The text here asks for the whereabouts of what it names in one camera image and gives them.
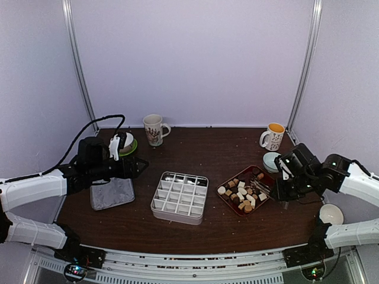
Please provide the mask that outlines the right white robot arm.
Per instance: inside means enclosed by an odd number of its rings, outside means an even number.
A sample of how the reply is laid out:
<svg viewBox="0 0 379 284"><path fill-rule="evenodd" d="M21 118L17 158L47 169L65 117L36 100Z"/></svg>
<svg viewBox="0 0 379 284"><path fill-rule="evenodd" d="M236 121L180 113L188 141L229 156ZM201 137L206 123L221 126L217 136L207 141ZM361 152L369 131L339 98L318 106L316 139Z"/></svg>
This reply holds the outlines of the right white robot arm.
<svg viewBox="0 0 379 284"><path fill-rule="evenodd" d="M323 163L303 143L275 158L282 174L271 190L279 202L299 200L310 192L322 196L326 190L343 193L378 205L378 176L359 161L330 154ZM304 247L304 257L316 261L326 249L378 243L378 219L353 224L326 223L317 228Z"/></svg>

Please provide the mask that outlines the white divided tin box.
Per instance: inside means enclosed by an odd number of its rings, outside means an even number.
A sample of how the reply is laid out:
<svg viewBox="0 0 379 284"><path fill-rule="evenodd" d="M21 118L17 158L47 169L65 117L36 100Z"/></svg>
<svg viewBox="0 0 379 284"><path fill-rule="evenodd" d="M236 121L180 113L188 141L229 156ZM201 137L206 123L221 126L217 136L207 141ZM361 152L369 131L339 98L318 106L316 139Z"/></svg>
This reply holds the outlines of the white divided tin box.
<svg viewBox="0 0 379 284"><path fill-rule="evenodd" d="M204 176L163 172L150 203L153 216L160 220L200 225L208 185Z"/></svg>

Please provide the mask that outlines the metal tongs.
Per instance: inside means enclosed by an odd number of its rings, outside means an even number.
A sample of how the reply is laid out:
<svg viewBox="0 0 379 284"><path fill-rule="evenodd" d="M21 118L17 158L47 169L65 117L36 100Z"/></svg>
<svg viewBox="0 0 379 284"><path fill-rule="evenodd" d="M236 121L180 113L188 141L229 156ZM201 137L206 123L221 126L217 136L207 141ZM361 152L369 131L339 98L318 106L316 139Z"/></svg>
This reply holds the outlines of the metal tongs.
<svg viewBox="0 0 379 284"><path fill-rule="evenodd" d="M269 186L262 183L255 175L252 173L249 175L249 186L255 191L259 191L260 193L264 193L269 199L279 202L284 210L288 209L289 202L286 201L278 201L273 196L273 191Z"/></svg>

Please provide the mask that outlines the bunny print tin lid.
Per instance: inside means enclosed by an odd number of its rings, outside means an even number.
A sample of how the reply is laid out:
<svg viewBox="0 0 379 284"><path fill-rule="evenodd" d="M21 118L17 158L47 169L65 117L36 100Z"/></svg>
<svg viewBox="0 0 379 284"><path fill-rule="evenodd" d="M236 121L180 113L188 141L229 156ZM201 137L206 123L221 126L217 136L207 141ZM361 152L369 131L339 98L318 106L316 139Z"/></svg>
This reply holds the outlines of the bunny print tin lid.
<svg viewBox="0 0 379 284"><path fill-rule="evenodd" d="M135 193L131 179L113 178L90 188L91 207L95 211L109 209L134 201Z"/></svg>

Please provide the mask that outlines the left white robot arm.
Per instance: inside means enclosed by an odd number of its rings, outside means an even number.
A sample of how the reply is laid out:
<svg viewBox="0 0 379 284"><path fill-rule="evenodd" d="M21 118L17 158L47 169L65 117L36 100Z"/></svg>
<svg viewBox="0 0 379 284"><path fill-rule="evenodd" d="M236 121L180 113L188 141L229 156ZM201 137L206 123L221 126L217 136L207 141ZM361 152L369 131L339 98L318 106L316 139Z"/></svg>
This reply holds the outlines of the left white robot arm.
<svg viewBox="0 0 379 284"><path fill-rule="evenodd" d="M85 258L80 238L69 227L45 224L19 217L11 210L51 197L76 194L111 179L135 179L148 162L135 156L118 154L119 138L107 146L99 137L87 137L78 145L78 153L69 164L58 164L52 170L30 176L1 180L1 242L18 242L62 250L73 263Z"/></svg>

